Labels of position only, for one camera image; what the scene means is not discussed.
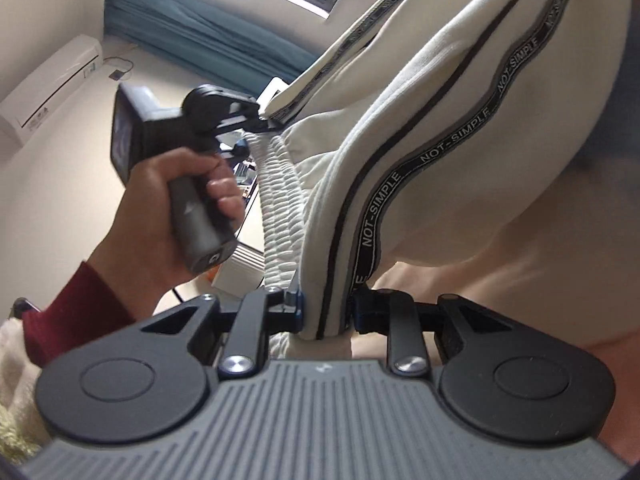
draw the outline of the air conditioner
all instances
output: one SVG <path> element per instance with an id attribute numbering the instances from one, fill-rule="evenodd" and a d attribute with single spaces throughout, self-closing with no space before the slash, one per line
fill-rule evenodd
<path id="1" fill-rule="evenodd" d="M 44 121 L 102 65 L 102 47 L 78 36 L 31 73 L 0 103 L 0 132 L 25 145 Z"/>

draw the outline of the hoodie cuff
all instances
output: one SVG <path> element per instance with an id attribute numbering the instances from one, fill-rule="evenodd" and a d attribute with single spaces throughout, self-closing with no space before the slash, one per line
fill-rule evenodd
<path id="1" fill-rule="evenodd" d="M 31 362 L 43 367 L 134 322 L 113 291 L 83 262 L 47 310 L 22 316 L 24 344 Z"/>

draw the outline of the hand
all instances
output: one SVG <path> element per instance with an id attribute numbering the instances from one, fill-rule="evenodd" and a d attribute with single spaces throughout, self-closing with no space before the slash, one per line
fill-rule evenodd
<path id="1" fill-rule="evenodd" d="M 113 225 L 87 261 L 136 320 L 151 316 L 172 287 L 194 278 L 173 235 L 167 183 L 202 174 L 209 195 L 239 228 L 244 199 L 231 168 L 219 156 L 179 148 L 133 168 Z"/>

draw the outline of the teal curtain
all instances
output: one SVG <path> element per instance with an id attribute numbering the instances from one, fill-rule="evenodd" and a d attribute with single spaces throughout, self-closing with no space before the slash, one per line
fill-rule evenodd
<path id="1" fill-rule="evenodd" d="M 275 76 L 292 82 L 317 58 L 199 0 L 105 0 L 104 28 L 214 84 L 253 96 Z"/>

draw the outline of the gray textured surface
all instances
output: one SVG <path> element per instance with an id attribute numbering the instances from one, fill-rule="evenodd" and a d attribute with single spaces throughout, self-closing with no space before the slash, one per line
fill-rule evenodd
<path id="1" fill-rule="evenodd" d="M 223 384 L 191 423 L 125 449 L 57 441 L 32 480 L 614 480 L 625 466 L 594 440 L 553 450 L 485 440 L 431 387 L 377 362 L 272 362 Z"/>

